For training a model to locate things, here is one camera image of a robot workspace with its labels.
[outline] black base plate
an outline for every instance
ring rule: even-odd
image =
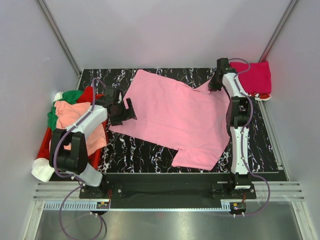
[[[221,199],[237,199],[242,200],[244,199],[244,193],[245,193],[245,199],[256,199],[256,190],[255,186],[251,184],[250,189],[248,190],[233,190],[230,192],[228,189],[227,183],[214,183],[211,184],[211,191],[212,191],[212,198],[215,200],[221,200]]]

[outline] pink t-shirt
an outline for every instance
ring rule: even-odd
[[[223,90],[209,92],[208,82],[192,89],[183,82],[138,70],[125,94],[132,100],[137,120],[109,129],[178,150],[173,167],[211,170],[229,142],[229,98]]]

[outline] light pink cloth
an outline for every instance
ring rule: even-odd
[[[109,129],[178,150],[174,167],[211,170],[229,142],[229,98],[223,90],[210,93],[208,82],[193,90],[183,82],[138,70],[125,94],[137,120]]]
[[[56,121],[57,129],[65,129],[66,127],[74,124],[85,112],[91,107],[90,102],[69,104],[66,101],[56,101],[54,106],[55,114],[58,117]],[[99,124],[96,129],[86,140],[86,150],[88,156],[95,153],[96,150],[107,146],[106,134],[104,126]],[[65,146],[65,149],[71,149],[71,144]]]

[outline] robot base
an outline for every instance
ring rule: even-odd
[[[214,183],[211,184],[212,198],[215,200],[223,199],[256,199],[256,190],[253,184],[250,185],[250,189],[231,190],[227,183]]]
[[[102,176],[102,181],[99,186],[83,186],[81,187],[79,198],[80,199],[108,199],[108,191],[111,190],[112,199],[121,199],[123,194],[123,184],[111,184],[107,180],[107,176]]]

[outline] metal floor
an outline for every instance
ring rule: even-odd
[[[260,205],[248,202],[248,212]],[[87,240],[99,231],[100,221],[83,211],[64,211],[62,221],[74,238]],[[295,213],[288,202],[270,202],[255,216],[233,218],[226,212],[125,212],[103,215],[107,224],[98,240],[302,240]],[[43,211],[36,240],[64,240],[58,211]]]

